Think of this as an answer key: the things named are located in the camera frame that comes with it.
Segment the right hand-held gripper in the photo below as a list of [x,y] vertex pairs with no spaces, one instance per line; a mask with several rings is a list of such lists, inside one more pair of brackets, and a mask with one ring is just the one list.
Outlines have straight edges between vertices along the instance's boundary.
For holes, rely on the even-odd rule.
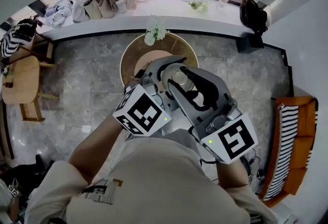
[[[222,99],[225,104],[231,98],[220,77],[201,68],[171,64],[163,71],[162,82],[193,125],[191,134],[216,161],[231,164],[258,144],[249,115],[238,109],[235,100],[217,110]],[[203,95],[203,106],[193,103],[199,92]],[[206,110],[210,108],[216,111],[206,118]]]

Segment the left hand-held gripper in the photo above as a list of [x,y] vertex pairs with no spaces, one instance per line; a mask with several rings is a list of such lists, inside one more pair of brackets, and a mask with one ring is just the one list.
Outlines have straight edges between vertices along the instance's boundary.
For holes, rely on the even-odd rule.
[[164,135],[164,126],[178,108],[174,98],[159,85],[161,73],[171,64],[183,63],[185,56],[171,55],[152,61],[145,75],[133,81],[113,117],[134,136]]

